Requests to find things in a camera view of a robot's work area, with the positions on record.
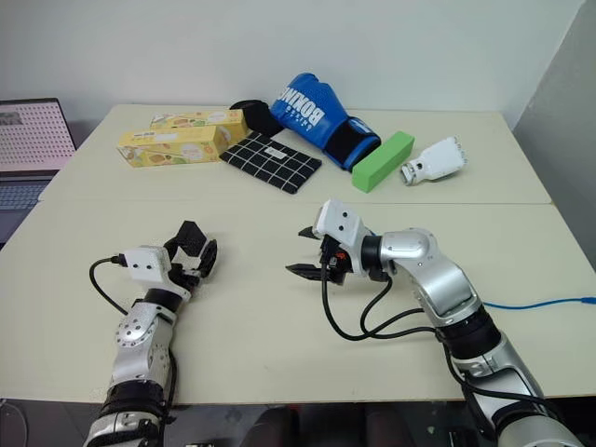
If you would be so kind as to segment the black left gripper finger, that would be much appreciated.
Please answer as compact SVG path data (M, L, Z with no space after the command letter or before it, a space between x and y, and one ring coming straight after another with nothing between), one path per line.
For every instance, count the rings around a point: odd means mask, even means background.
M217 259L218 244L216 239L211 239L204 247L200 256L198 272L201 278L207 278L210 275Z
M185 242L182 237L172 237L164 244L164 248L168 252L169 260L173 264L174 258L176 257L179 250L184 251Z

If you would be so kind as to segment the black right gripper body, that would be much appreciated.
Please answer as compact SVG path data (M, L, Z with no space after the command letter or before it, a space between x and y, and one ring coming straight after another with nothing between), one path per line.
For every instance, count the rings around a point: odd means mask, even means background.
M324 236L320 245L321 282L342 286L347 274L353 273L350 255L340 243Z

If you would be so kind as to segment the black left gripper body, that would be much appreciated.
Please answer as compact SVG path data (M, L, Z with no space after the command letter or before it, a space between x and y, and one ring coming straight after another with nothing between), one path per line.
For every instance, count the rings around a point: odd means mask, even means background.
M181 259L176 257L170 265L169 279L188 292L193 292L204 279L199 256L183 256Z

